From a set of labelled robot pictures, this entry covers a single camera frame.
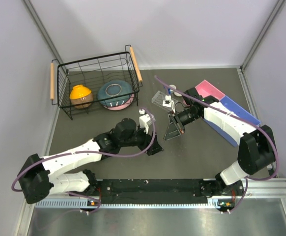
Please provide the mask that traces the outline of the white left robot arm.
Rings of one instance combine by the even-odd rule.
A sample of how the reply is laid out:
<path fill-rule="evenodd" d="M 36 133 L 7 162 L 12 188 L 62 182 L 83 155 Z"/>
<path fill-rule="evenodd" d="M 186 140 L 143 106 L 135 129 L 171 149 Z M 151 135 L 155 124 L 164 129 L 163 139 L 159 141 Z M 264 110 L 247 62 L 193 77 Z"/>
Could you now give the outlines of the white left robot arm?
<path fill-rule="evenodd" d="M 84 170 L 73 174 L 71 171 L 108 157 L 120 157 L 120 149 L 124 147 L 138 147 L 139 154 L 149 156 L 161 152 L 156 133 L 148 132 L 151 126 L 155 126 L 155 118 L 150 115 L 140 116 L 139 123 L 124 118 L 115 128 L 78 147 L 51 156 L 33 154 L 27 158 L 15 181 L 20 184 L 28 204 L 65 192 L 92 195 L 97 190 L 94 173 Z"/>

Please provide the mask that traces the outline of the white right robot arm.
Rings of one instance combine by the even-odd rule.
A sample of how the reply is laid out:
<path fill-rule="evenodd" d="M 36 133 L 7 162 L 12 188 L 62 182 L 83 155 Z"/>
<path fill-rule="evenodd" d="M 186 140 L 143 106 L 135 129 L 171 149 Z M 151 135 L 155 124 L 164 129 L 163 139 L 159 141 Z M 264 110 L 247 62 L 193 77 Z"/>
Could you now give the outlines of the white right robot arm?
<path fill-rule="evenodd" d="M 277 150 L 269 126 L 243 121 L 214 96 L 202 97 L 195 88 L 186 90 L 183 99 L 186 104 L 184 110 L 168 114 L 166 141 L 182 135 L 186 125 L 201 118 L 218 127 L 223 136 L 239 146 L 237 160 L 215 176 L 218 193 L 227 194 L 234 183 L 276 161 Z"/>

